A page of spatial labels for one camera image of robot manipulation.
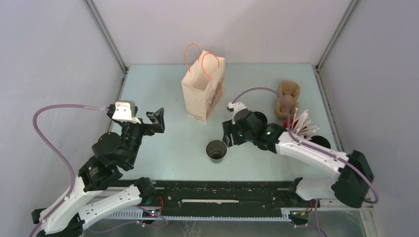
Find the orange bag handle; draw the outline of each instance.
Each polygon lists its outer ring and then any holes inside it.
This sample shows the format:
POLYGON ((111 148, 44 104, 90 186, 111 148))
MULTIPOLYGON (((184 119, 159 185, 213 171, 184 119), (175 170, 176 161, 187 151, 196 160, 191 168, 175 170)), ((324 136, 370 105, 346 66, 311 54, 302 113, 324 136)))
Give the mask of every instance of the orange bag handle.
POLYGON ((207 75, 208 79, 210 79, 210 80, 211 80, 211 77, 208 75, 208 73, 207 73, 207 72, 205 72, 205 70, 204 70, 204 65, 203 65, 205 55, 207 55, 207 54, 211 54, 211 55, 213 55, 213 56, 217 59, 217 61, 218 61, 218 67, 220 67, 220 60, 218 59, 218 57, 217 57, 215 54, 210 53, 210 52, 205 53, 205 54, 202 56, 202 62, 201 62, 201 68, 202 68, 202 71, 204 71, 204 73, 205 73, 205 75, 207 75))
POLYGON ((189 64, 188 64, 188 62, 186 62, 186 52, 188 51, 188 49, 189 49, 189 47, 191 46, 191 45, 195 45, 198 49, 199 49, 199 55, 198 55, 198 62, 199 62, 199 56, 201 55, 201 53, 202 53, 202 50, 201 50, 201 48, 199 48, 199 46, 197 46, 196 44, 194 44, 194 43, 190 43, 187 47, 186 47, 186 49, 185 49, 185 52, 183 53, 183 59, 185 60, 185 64, 186 64, 186 66, 188 67, 188 71, 189 72, 191 72, 191 67, 189 66, 189 64))

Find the gift bag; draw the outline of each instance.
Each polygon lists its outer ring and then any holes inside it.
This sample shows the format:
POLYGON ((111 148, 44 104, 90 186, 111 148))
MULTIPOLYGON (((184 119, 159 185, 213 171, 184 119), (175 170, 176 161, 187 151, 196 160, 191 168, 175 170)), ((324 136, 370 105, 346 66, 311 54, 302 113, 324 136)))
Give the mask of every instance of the gift bag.
POLYGON ((185 99, 188 117, 208 122, 211 113, 224 95, 225 59, 213 53, 201 51, 192 66, 186 62, 186 52, 183 55, 188 71, 182 80, 183 98, 185 99))

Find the light blue tabletop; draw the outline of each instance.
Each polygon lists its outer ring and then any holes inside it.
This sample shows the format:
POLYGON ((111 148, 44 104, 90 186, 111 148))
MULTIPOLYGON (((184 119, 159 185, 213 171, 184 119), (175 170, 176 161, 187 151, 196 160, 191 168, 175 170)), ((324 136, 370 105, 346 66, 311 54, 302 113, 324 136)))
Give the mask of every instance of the light blue tabletop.
MULTIPOLYGON (((294 158, 261 151, 250 143, 229 148, 219 164, 212 163, 205 151, 208 142, 222 139, 221 123, 232 118, 226 110, 228 102, 251 87, 277 90, 283 80, 300 85, 299 109, 309 109, 313 124, 320 127, 318 134, 326 137, 332 149, 336 149, 311 65, 227 64, 225 94, 208 124, 188 118, 186 114, 180 83, 186 70, 185 65, 134 65, 129 68, 121 99, 133 100, 138 106, 137 117, 143 118, 146 123, 149 123, 146 111, 153 112, 164 107, 166 131, 143 138, 135 169, 123 171, 123 179, 289 181, 297 177, 325 177, 319 169, 294 158)), ((264 113, 268 122, 282 124, 284 121, 274 115, 276 101, 272 92, 264 90, 249 92, 239 100, 249 110, 264 113)), ((113 131, 119 133, 121 130, 114 125, 113 131)))

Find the printed design on bag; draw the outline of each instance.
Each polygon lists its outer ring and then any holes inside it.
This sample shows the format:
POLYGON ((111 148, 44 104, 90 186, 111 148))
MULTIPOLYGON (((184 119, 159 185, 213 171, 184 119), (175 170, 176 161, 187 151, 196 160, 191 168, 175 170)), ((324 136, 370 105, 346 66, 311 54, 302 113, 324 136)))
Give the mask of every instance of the printed design on bag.
POLYGON ((207 100, 207 118, 214 110, 215 106, 220 102, 221 97, 224 95, 224 74, 221 76, 215 90, 211 91, 209 99, 207 100))
POLYGON ((201 120, 201 121, 204 121, 205 122, 205 120, 204 120, 204 118, 202 116, 195 115, 195 114, 191 113, 190 111, 188 111, 188 114, 189 115, 192 115, 195 120, 201 120))

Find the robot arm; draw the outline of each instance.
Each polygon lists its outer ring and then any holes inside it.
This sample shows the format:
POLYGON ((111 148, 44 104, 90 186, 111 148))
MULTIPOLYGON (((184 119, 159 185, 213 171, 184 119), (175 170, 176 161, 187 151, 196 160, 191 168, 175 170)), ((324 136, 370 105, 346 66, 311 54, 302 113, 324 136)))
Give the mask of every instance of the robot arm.
POLYGON ((37 237, 78 237, 83 230, 115 211, 139 203, 149 204, 155 199, 155 188, 150 179, 140 178, 119 194, 87 204, 122 177, 118 167, 125 171, 134 168, 144 135, 164 132, 163 108, 155 113, 146 113, 151 124, 136 118, 136 112, 137 107, 132 101, 119 101, 109 107, 107 115, 122 127, 121 135, 107 132, 92 146, 94 156, 79 170, 69 197, 66 197, 67 190, 49 208, 33 211, 34 224, 42 222, 42 231, 37 237), (46 214, 62 200, 62 204, 44 220, 46 214))
POLYGON ((290 156, 317 167, 328 177, 294 180, 292 189, 302 199, 330 198, 334 195, 348 206, 361 207, 369 186, 350 167, 339 161, 340 158, 351 163, 368 180, 373 181, 374 175, 361 152, 337 152, 330 147, 303 140, 278 124, 268 124, 264 114, 249 111, 243 103, 229 103, 227 109, 233 112, 233 118, 223 122, 223 141, 228 147, 252 142, 261 150, 290 156))

